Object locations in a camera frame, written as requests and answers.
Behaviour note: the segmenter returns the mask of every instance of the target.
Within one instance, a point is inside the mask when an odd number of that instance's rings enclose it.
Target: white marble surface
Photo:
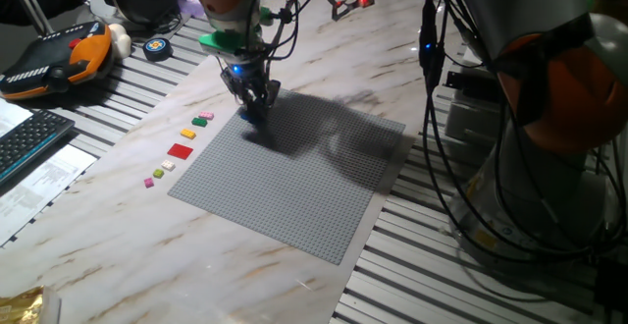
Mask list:
[[[425,102],[411,49],[421,5],[377,0],[334,23],[329,4],[314,0],[296,51],[273,66],[272,77],[284,88],[402,122],[412,136]],[[449,42],[455,47],[457,35]],[[216,60],[204,61],[15,244],[0,249],[0,297],[52,286],[63,299],[63,324],[327,323],[385,196],[374,197],[340,266],[167,196],[236,108]],[[205,129],[190,123],[201,110],[216,114]],[[198,137],[186,140],[183,128]],[[174,142],[194,148],[187,161],[167,156]],[[143,180],[165,159],[176,170],[146,189]],[[394,177],[390,170],[382,190]]]

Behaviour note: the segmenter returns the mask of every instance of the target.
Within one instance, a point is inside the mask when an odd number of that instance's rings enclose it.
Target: black keyboard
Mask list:
[[[0,186],[68,133],[74,124],[42,110],[0,136]]]

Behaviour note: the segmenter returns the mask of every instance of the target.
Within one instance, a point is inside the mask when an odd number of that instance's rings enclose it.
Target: pink lego brick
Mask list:
[[[212,112],[200,112],[200,114],[198,115],[198,118],[212,120],[212,119],[214,119],[214,113],[212,113]]]

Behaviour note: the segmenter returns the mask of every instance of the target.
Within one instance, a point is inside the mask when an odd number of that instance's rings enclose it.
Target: black device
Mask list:
[[[173,46],[166,38],[153,38],[144,43],[142,47],[146,59],[151,62],[164,61],[173,55]]]
[[[74,124],[57,114],[41,110],[1,136],[0,186],[67,134]]]

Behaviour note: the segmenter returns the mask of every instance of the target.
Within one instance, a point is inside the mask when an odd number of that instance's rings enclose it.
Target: paper document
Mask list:
[[[2,195],[0,245],[8,241],[95,161],[91,155],[67,145]]]
[[[0,99],[0,136],[11,131],[21,122],[28,119],[32,113],[15,104]]]

